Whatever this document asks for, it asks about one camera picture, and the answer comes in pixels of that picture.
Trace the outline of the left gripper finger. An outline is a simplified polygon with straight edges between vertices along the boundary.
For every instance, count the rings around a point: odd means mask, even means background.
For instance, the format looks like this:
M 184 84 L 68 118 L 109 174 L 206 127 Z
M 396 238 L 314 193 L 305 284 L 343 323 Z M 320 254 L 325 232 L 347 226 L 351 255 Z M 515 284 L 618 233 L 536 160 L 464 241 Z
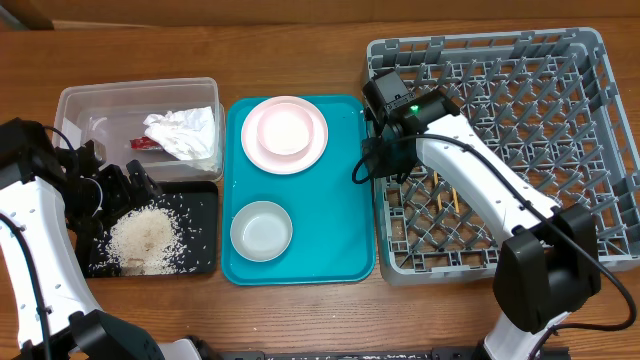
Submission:
M 130 161 L 126 169 L 129 173 L 129 195 L 134 205 L 145 205 L 163 194 L 161 187 L 138 160 Z
M 106 215 L 122 215 L 129 208 L 130 196 L 127 178 L 117 165 L 102 170 L 102 189 L 105 195 L 103 209 Z

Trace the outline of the red snack wrapper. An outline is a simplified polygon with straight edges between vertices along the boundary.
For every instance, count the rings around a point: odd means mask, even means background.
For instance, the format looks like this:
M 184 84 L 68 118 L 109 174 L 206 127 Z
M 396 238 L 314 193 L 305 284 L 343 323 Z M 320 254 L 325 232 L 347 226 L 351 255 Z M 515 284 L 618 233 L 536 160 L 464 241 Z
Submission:
M 158 142 L 146 136 L 132 139 L 130 147 L 139 151 L 163 151 L 163 147 Z

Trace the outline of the wooden chopstick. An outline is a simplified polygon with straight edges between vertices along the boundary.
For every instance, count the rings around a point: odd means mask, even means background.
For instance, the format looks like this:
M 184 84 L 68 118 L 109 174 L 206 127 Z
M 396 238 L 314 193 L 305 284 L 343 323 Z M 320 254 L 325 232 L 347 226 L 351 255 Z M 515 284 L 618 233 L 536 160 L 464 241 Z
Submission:
M 453 204 L 454 204 L 454 210 L 455 210 L 456 213 L 459 213 L 460 212 L 460 208 L 459 208 L 457 190 L 455 188 L 452 188 L 451 189 L 451 193 L 452 193 L 452 200 L 453 200 Z
M 434 170 L 433 172 L 433 182 L 434 182 L 434 192 L 435 192 L 435 197 L 436 197 L 436 205 L 437 205 L 437 210 L 438 212 L 442 211 L 443 206 L 442 206 L 442 199 L 441 199 L 441 194 L 440 194 L 440 182 L 439 182 L 439 175 L 438 173 Z

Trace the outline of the white napkin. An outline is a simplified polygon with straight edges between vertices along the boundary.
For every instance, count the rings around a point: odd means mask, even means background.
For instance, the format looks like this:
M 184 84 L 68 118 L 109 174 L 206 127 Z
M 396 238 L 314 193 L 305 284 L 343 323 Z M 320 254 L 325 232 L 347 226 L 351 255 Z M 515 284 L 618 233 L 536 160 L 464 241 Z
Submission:
M 201 160 L 214 155 L 216 120 L 210 106 L 165 115 L 150 114 L 144 135 L 179 160 Z

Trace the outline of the pink small bowl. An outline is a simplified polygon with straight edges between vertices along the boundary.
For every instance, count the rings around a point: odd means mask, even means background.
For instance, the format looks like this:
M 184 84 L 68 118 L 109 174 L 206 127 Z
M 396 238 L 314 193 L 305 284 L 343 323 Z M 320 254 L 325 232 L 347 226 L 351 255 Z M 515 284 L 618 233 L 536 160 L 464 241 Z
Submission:
M 275 155 L 288 156 L 305 150 L 313 135 L 311 116 L 293 103 L 268 107 L 258 121 L 258 140 Z

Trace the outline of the pink plate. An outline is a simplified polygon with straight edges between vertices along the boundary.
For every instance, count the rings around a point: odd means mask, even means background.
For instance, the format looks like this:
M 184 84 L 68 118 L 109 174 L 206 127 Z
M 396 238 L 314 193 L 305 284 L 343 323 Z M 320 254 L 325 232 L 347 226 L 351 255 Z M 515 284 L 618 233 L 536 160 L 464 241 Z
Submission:
M 276 104 L 293 103 L 301 106 L 312 118 L 314 135 L 309 146 L 294 155 L 275 155 L 262 147 L 258 140 L 258 121 L 264 111 Z M 310 101 L 294 96 L 278 96 L 262 101 L 244 120 L 241 142 L 245 155 L 261 170 L 277 175 L 290 175 L 306 170 L 320 159 L 328 144 L 329 130 L 324 115 Z

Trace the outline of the grey bowl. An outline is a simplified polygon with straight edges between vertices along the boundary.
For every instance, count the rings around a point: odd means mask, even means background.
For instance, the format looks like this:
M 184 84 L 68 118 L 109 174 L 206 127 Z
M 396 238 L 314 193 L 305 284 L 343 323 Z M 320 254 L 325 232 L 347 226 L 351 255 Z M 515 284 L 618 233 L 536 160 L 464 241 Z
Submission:
M 256 201 L 244 206 L 232 219 L 231 243 L 252 262 L 268 262 L 282 255 L 293 238 L 293 224 L 280 205 Z

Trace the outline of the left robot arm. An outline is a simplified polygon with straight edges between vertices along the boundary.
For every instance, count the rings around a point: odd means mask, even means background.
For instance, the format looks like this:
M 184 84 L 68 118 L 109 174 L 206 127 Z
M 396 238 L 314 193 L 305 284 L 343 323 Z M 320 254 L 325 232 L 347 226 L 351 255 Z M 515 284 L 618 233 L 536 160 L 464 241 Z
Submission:
M 214 358 L 196 337 L 159 344 L 101 309 L 84 277 L 91 240 L 161 190 L 139 162 L 124 176 L 96 157 L 92 142 L 54 147 L 49 130 L 20 118 L 1 126 L 1 251 L 21 358 Z

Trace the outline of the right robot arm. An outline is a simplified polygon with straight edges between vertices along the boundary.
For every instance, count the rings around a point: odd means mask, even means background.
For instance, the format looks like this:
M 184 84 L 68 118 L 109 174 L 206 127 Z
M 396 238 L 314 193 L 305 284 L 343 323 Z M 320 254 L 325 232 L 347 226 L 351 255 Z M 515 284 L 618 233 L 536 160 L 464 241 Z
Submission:
M 476 359 L 566 359 L 544 343 L 601 289 L 595 222 L 524 181 L 476 135 L 440 90 L 417 95 L 394 70 L 362 89 L 374 135 L 363 143 L 370 178 L 404 183 L 419 165 L 443 173 L 500 246 L 493 292 L 502 314 Z

